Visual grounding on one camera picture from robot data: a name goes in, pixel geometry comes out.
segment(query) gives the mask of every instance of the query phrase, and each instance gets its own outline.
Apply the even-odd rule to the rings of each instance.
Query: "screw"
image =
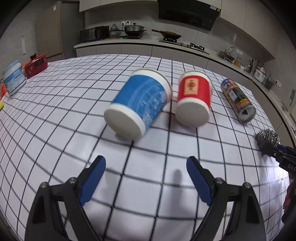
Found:
[[[251,185],[250,183],[244,183],[244,186],[245,186],[246,188],[251,188],[251,187],[252,187],[252,185]]]
[[[75,177],[71,177],[71,178],[68,180],[68,182],[71,183],[71,184],[76,183],[76,181],[77,181],[77,178],[75,178]]]
[[[43,182],[43,183],[40,184],[40,187],[45,188],[47,186],[47,184],[48,184],[47,182]]]
[[[220,177],[215,178],[215,181],[217,184],[222,184],[224,182],[224,180]]]

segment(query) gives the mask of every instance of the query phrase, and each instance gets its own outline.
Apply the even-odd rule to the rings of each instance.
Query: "blue jar lid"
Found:
[[[18,59],[16,61],[14,61],[11,65],[9,65],[3,72],[2,74],[5,75],[5,73],[10,70],[13,66],[15,66],[18,63]]]

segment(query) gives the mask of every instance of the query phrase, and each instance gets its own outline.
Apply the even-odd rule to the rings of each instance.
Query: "blue label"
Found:
[[[8,93],[13,93],[24,81],[26,77],[22,72],[22,67],[19,67],[10,76],[8,76],[3,83],[8,91]]]
[[[146,129],[155,120],[168,100],[164,87],[155,79],[145,75],[133,75],[113,100],[140,116]]]

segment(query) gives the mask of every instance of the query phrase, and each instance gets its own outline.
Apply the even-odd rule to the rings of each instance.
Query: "red label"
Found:
[[[209,82],[198,75],[187,76],[179,84],[178,101],[192,97],[202,100],[210,108],[211,94]]]

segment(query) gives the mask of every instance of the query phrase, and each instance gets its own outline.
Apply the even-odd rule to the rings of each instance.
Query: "frying pan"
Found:
[[[159,30],[155,30],[155,29],[152,29],[151,31],[161,33],[161,35],[164,38],[168,38],[168,39],[179,39],[179,38],[182,37],[182,35],[179,35],[179,34],[176,34],[176,33],[173,33],[173,32],[169,32],[169,31],[159,31]]]

